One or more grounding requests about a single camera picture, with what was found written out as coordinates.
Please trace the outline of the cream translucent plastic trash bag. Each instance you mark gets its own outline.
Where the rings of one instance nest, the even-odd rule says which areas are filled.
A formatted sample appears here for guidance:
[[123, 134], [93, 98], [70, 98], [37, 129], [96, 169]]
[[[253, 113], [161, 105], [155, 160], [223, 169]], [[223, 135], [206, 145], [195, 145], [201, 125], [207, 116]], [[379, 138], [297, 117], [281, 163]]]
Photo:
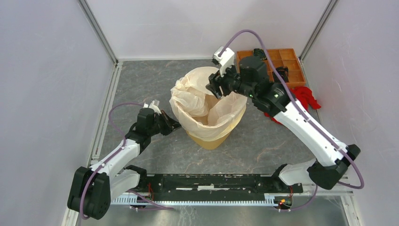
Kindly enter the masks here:
[[216, 98], [206, 89], [216, 67], [197, 67], [178, 79], [171, 89], [170, 105], [183, 129], [203, 141], [214, 141], [232, 132], [247, 106], [247, 97], [230, 93]]

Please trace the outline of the yellow mesh trash bin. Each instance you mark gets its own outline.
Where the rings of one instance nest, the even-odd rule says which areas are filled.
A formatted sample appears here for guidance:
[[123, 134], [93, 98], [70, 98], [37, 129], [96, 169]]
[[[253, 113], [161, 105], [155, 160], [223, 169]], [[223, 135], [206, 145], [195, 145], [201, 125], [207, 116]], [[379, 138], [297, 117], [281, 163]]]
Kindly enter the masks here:
[[219, 126], [205, 126], [199, 133], [190, 131], [185, 132], [202, 148], [206, 150], [214, 150], [220, 146], [236, 128], [245, 111], [246, 107], [243, 107], [235, 117], [223, 121]]

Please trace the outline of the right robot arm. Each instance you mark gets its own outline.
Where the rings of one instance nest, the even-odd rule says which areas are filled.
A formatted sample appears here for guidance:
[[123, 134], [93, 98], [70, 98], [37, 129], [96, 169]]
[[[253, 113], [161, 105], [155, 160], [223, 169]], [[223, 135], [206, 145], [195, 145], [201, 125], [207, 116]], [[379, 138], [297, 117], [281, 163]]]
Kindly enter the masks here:
[[250, 98], [258, 110], [293, 132], [315, 156], [307, 162], [281, 165], [273, 174], [273, 189], [284, 192], [291, 185], [308, 182], [331, 190], [339, 184], [347, 169], [354, 165], [359, 147], [336, 139], [308, 114], [290, 90], [282, 83], [271, 82], [264, 61], [248, 56], [242, 59], [238, 69], [233, 61], [233, 57], [213, 57], [212, 62], [220, 68], [209, 76], [206, 89], [218, 99], [232, 92]]

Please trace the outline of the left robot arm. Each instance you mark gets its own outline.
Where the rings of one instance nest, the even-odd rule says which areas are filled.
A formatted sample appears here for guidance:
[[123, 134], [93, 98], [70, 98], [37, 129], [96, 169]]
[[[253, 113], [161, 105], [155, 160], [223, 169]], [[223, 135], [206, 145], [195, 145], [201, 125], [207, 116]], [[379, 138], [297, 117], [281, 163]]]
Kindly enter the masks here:
[[84, 219], [101, 219], [111, 202], [130, 189], [144, 191], [148, 186], [146, 170], [129, 166], [157, 134], [169, 135], [181, 124], [157, 107], [144, 107], [121, 143], [104, 159], [90, 167], [79, 167], [72, 180], [67, 208]]

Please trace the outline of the dark rolled item top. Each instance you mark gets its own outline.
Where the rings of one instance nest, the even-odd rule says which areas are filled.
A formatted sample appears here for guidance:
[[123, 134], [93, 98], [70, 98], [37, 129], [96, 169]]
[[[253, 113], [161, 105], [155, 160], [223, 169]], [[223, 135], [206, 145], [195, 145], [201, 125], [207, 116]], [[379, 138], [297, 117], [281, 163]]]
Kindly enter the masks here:
[[254, 48], [253, 56], [258, 57], [260, 60], [267, 60], [267, 55], [265, 51], [261, 48]]

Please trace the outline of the dark rolled item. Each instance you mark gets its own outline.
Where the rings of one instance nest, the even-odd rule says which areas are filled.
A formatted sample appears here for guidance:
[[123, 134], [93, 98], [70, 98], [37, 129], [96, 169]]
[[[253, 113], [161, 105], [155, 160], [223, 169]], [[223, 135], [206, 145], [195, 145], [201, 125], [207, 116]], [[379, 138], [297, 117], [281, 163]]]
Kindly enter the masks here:
[[267, 60], [267, 55], [265, 51], [261, 48], [254, 48], [253, 56], [258, 57], [260, 60]]
[[[276, 71], [279, 73], [280, 77], [283, 79], [283, 81], [285, 83], [289, 82], [289, 80], [288, 80], [288, 75], [289, 75], [288, 67], [280, 66], [280, 67], [276, 68]], [[273, 75], [274, 82], [281, 83], [280, 79], [277, 77], [275, 72], [273, 72], [272, 75]]]

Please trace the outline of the dark rolled item right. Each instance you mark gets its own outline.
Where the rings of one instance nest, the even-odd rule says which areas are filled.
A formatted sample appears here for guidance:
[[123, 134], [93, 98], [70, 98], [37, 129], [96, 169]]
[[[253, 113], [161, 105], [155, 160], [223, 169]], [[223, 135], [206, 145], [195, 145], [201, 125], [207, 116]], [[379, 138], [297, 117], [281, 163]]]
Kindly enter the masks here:
[[[276, 68], [276, 71], [279, 73], [280, 77], [283, 79], [283, 81], [285, 83], [289, 82], [289, 80], [288, 80], [288, 75], [289, 75], [288, 67], [280, 66], [280, 67]], [[274, 82], [281, 83], [280, 79], [277, 77], [275, 72], [273, 72], [272, 75], [273, 75]]]

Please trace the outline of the wooden compartment tray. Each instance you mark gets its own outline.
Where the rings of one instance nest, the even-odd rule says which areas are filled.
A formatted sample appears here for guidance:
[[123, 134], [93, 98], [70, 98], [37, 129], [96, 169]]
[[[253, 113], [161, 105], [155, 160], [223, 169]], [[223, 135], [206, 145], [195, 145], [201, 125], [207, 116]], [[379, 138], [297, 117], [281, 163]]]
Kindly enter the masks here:
[[[301, 69], [300, 61], [298, 60], [294, 49], [268, 49], [267, 50], [271, 61], [275, 68], [285, 66], [288, 68], [287, 86], [289, 88], [302, 87], [306, 85], [305, 76]], [[236, 53], [236, 63], [240, 60], [253, 55], [253, 50], [243, 50]], [[267, 74], [270, 81], [274, 81], [272, 70], [267, 60], [264, 60], [267, 65]]]

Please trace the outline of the red cloth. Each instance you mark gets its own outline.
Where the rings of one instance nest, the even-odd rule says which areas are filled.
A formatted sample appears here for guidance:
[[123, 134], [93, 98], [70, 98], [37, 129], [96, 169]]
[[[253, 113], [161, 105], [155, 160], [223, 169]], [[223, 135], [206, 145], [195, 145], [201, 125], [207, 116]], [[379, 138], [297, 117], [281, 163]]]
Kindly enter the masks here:
[[308, 87], [294, 87], [290, 88], [290, 91], [300, 101], [306, 111], [308, 111], [309, 106], [314, 110], [321, 108], [321, 105], [314, 98], [312, 91]]

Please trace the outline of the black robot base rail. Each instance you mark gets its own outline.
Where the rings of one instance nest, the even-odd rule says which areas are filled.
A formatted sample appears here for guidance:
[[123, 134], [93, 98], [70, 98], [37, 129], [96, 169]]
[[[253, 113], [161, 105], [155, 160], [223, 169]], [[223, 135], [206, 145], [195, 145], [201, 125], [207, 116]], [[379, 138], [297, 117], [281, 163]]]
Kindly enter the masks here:
[[303, 192], [301, 184], [285, 185], [276, 174], [148, 174], [133, 165], [126, 169], [139, 174], [134, 190], [153, 201], [265, 201], [267, 194]]

